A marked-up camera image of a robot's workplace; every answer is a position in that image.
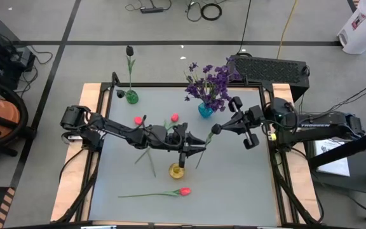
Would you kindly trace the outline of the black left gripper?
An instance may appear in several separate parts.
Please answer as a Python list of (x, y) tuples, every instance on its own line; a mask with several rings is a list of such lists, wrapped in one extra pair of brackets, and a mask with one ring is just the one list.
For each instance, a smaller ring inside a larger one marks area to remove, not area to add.
[(204, 140), (201, 140), (192, 135), (192, 133), (187, 133), (186, 142), (186, 130), (188, 128), (188, 123), (177, 124), (171, 127), (171, 133), (166, 137), (166, 142), (172, 145), (172, 151), (177, 151), (179, 153), (178, 166), (184, 168), (186, 164), (186, 158), (194, 154), (203, 152), (206, 150), (205, 147), (201, 146), (190, 146), (190, 145), (203, 145)]

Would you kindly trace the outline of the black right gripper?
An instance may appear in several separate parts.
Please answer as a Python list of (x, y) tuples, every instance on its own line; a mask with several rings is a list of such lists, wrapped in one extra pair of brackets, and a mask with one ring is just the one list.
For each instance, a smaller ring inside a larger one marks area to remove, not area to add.
[(243, 144), (246, 149), (252, 149), (259, 144), (257, 136), (251, 133), (252, 128), (257, 128), (262, 125), (264, 114), (260, 106), (252, 106), (246, 111), (242, 111), (242, 101), (238, 96), (233, 97), (229, 101), (229, 110), (234, 113), (231, 119), (221, 125), (222, 130), (231, 131), (234, 133), (245, 134)]

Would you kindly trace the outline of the green stem with leaves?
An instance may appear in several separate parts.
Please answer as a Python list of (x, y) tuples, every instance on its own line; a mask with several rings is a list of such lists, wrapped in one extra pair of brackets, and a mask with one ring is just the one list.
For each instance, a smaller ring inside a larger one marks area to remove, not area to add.
[[(212, 141), (212, 137), (214, 136), (214, 135), (219, 135), (220, 134), (220, 132), (221, 132), (221, 125), (219, 125), (219, 124), (215, 124), (213, 127), (212, 127), (212, 129), (211, 129), (211, 131), (210, 131), (210, 133), (207, 135), (207, 138), (206, 138), (206, 141), (205, 141), (205, 148), (207, 148), (207, 146), (211, 143), (211, 141)], [(203, 158), (203, 154), (204, 154), (204, 152), (205, 152), (206, 150), (204, 150), (204, 151), (202, 151), (201, 152), (201, 155), (200, 155), (200, 158), (199, 158), (199, 160), (198, 160), (198, 163), (196, 164), (196, 169), (199, 167), (199, 165), (200, 165), (200, 162), (201, 162), (201, 159)]]

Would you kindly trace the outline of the purple artificial flower bunch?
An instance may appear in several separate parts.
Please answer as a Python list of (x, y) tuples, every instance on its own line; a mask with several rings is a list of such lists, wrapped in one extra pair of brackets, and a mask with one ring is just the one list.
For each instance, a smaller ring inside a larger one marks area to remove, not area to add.
[(227, 85), (229, 83), (230, 73), (227, 65), (214, 68), (215, 73), (207, 72), (202, 89), (202, 101), (206, 108), (214, 112), (223, 112), (226, 109), (225, 102), (231, 98), (228, 95)]
[(189, 72), (184, 72), (185, 78), (188, 82), (188, 86), (185, 91), (188, 93), (185, 100), (189, 101), (191, 98), (206, 100), (207, 93), (207, 81), (205, 78), (200, 78), (197, 74), (198, 64), (192, 62), (189, 65)]
[(228, 95), (228, 84), (234, 81), (241, 81), (241, 74), (236, 70), (233, 57), (228, 57), (225, 65), (216, 67), (216, 93), (219, 96), (215, 102), (215, 108), (221, 112), (225, 110), (225, 102), (230, 101)]

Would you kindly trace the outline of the red artificial tulip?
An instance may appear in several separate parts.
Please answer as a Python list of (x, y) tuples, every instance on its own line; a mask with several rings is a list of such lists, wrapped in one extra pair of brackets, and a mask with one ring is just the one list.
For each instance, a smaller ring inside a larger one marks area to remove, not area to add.
[[(134, 122), (136, 125), (138, 126), (144, 126), (144, 120), (145, 118), (141, 118), (139, 116), (135, 117), (134, 118)], [(151, 149), (150, 148), (147, 148), (137, 159), (136, 161), (134, 162), (134, 164), (137, 164), (144, 156), (147, 156), (149, 158), (149, 163), (150, 163), (150, 166), (151, 166), (151, 170), (152, 170), (152, 173), (154, 175), (154, 177), (156, 177), (156, 171), (155, 171), (155, 167), (154, 167), (154, 163), (153, 163), (153, 159), (152, 159), (152, 156), (151, 156)]]
[(145, 197), (151, 195), (161, 195), (161, 196), (170, 196), (170, 197), (184, 197), (191, 193), (190, 188), (180, 188), (178, 190), (173, 191), (163, 191), (160, 193), (146, 193), (146, 194), (139, 194), (139, 195), (127, 195), (127, 196), (119, 196), (119, 198), (130, 198), (130, 197)]
[(177, 113), (174, 113), (171, 118), (170, 118), (170, 122), (167, 123), (166, 121), (164, 122), (164, 126), (166, 127), (167, 130), (170, 130), (179, 120), (179, 115)]

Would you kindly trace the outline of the blue textured glass vase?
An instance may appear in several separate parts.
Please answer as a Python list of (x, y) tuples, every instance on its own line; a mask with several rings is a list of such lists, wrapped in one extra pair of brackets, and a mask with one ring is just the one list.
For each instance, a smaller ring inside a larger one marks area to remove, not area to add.
[(209, 118), (214, 113), (213, 109), (206, 107), (204, 102), (198, 106), (198, 111), (203, 118)]

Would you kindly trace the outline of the yellow textured glass vase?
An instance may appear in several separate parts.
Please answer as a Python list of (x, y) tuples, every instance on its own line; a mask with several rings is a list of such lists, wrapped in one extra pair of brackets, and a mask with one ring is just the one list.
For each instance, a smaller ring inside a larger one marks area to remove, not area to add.
[(181, 179), (185, 175), (185, 168), (179, 167), (178, 163), (171, 164), (168, 171), (173, 179)]

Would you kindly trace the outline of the green glass vase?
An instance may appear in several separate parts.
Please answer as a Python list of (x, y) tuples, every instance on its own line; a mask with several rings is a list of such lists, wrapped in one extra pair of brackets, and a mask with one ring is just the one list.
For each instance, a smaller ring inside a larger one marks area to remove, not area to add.
[(128, 90), (125, 93), (125, 98), (129, 104), (136, 104), (139, 101), (139, 96), (134, 90)]

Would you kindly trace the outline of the white paper sheet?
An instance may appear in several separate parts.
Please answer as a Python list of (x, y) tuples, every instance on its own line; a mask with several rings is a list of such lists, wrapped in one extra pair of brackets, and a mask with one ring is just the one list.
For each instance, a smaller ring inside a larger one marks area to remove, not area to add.
[(349, 163), (346, 157), (333, 156), (333, 150), (344, 145), (345, 141), (324, 139), (313, 142), (314, 156), (325, 155), (324, 164), (316, 168), (317, 172), (350, 177)]

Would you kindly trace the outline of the black rolling stand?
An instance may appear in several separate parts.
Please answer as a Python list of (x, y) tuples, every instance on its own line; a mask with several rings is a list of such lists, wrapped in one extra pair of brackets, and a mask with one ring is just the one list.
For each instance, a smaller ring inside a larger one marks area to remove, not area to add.
[[(313, 181), (324, 187), (335, 186), (346, 190), (366, 193), (366, 135), (362, 138), (347, 142), (333, 150), (333, 156), (346, 157), (349, 163), (350, 177), (318, 173), (314, 174)], [(323, 165), (325, 155), (314, 156), (309, 159), (310, 169), (314, 170)]]

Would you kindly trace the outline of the black power strip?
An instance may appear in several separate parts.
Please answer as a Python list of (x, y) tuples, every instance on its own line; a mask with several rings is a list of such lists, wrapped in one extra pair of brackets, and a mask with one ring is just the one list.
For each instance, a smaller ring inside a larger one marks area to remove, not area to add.
[(145, 14), (145, 13), (161, 13), (164, 12), (164, 8), (158, 8), (158, 7), (152, 7), (152, 8), (146, 8), (146, 7), (141, 7), (140, 8), (140, 12)]

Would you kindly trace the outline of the white pedal trash can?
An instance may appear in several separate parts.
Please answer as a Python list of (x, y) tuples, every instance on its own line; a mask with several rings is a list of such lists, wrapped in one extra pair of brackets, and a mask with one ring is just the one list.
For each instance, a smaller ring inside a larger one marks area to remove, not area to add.
[(347, 54), (358, 55), (366, 50), (366, 0), (359, 0), (356, 10), (337, 37)]

